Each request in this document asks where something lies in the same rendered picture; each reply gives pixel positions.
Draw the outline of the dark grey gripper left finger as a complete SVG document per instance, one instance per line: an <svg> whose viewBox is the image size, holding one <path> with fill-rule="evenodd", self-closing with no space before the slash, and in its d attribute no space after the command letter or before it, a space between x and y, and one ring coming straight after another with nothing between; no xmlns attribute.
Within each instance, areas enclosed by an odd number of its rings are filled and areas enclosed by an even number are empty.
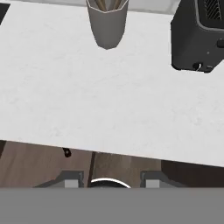
<svg viewBox="0 0 224 224"><path fill-rule="evenodd" d="M83 188L84 171L62 171L55 179L46 181L36 188L60 187L60 188Z"/></svg>

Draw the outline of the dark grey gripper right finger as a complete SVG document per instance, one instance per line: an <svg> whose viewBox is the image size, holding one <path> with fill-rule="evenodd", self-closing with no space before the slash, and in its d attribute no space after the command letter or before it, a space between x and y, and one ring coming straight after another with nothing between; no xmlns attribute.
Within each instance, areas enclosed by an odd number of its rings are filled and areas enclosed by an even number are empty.
<svg viewBox="0 0 224 224"><path fill-rule="evenodd" d="M172 188L172 187L185 187L174 180L169 179L161 171L142 171L140 173L140 186L142 188Z"/></svg>

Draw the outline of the brown wooden drawer front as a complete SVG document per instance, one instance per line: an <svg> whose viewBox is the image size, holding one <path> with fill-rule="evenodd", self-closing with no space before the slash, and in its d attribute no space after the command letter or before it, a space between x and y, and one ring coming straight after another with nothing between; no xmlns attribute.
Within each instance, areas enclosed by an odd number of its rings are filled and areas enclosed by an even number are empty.
<svg viewBox="0 0 224 224"><path fill-rule="evenodd" d="M65 157L59 147L7 142L0 157L0 187L33 187L55 179L61 171L84 171L88 185L92 153L71 149Z"/></svg>

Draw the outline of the white round plate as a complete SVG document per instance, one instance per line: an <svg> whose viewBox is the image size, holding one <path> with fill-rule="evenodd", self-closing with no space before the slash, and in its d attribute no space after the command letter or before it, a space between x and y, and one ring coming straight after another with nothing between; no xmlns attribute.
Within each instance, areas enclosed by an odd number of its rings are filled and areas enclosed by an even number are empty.
<svg viewBox="0 0 224 224"><path fill-rule="evenodd" d="M130 188L126 183L113 178L96 178L91 181L91 187L112 187L112 188Z"/></svg>

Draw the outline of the brown wooden cupboard door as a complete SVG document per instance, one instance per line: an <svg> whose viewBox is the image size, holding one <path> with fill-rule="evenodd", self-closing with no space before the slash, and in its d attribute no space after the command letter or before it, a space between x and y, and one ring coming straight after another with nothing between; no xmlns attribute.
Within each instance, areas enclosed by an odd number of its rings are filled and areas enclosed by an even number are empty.
<svg viewBox="0 0 224 224"><path fill-rule="evenodd" d="M161 161L147 157L100 153L94 155L91 179L117 179L130 187L139 187L142 171L160 171Z"/></svg>

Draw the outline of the black toaster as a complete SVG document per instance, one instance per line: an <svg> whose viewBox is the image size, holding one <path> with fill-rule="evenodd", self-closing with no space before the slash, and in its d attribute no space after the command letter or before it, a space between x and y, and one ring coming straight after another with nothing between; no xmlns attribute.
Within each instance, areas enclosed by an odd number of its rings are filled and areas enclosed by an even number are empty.
<svg viewBox="0 0 224 224"><path fill-rule="evenodd" d="M211 73L224 60L224 0L180 0L171 21L171 65Z"/></svg>

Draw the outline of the grey utensil pot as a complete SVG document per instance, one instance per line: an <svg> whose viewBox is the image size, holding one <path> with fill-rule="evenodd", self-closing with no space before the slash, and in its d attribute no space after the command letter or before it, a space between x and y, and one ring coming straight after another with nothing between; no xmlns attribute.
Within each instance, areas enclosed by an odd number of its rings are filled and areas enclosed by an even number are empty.
<svg viewBox="0 0 224 224"><path fill-rule="evenodd" d="M89 22L96 44L106 50L116 48L125 31L129 0L122 0L117 10L102 11L94 0L86 0Z"/></svg>

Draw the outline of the wooden utensils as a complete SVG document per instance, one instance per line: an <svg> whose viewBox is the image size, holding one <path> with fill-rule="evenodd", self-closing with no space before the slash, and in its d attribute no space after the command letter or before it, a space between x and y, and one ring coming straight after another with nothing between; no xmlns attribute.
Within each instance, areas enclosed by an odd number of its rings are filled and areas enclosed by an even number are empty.
<svg viewBox="0 0 224 224"><path fill-rule="evenodd" d="M122 0L94 0L94 2L101 11L114 11L119 8Z"/></svg>

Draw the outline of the black hob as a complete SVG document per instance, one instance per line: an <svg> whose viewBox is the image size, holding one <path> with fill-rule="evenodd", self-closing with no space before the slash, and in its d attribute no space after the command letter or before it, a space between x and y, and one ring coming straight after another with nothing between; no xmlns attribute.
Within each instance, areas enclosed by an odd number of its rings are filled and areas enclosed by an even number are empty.
<svg viewBox="0 0 224 224"><path fill-rule="evenodd" d="M9 3L0 3L0 24L3 22L4 17L10 6L11 5Z"/></svg>

